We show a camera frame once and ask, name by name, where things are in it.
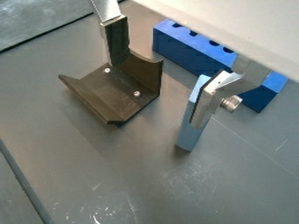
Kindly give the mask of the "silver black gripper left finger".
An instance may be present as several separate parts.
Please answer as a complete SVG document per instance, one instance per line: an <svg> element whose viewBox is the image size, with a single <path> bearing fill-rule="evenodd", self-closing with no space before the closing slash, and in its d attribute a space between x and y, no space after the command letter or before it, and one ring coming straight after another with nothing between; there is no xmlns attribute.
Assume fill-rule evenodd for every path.
<svg viewBox="0 0 299 224"><path fill-rule="evenodd" d="M128 22L117 0L88 0L98 21L98 29L106 44L109 64L118 67L129 56Z"/></svg>

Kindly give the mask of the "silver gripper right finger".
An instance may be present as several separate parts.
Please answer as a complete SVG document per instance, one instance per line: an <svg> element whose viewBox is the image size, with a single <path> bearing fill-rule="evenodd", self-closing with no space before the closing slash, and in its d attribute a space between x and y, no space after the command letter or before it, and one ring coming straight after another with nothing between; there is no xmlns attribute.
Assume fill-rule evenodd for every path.
<svg viewBox="0 0 299 224"><path fill-rule="evenodd" d="M231 67L232 73L217 71L200 88L195 109L191 113L191 125L199 129L216 113L224 99L257 88L272 70L239 55Z"/></svg>

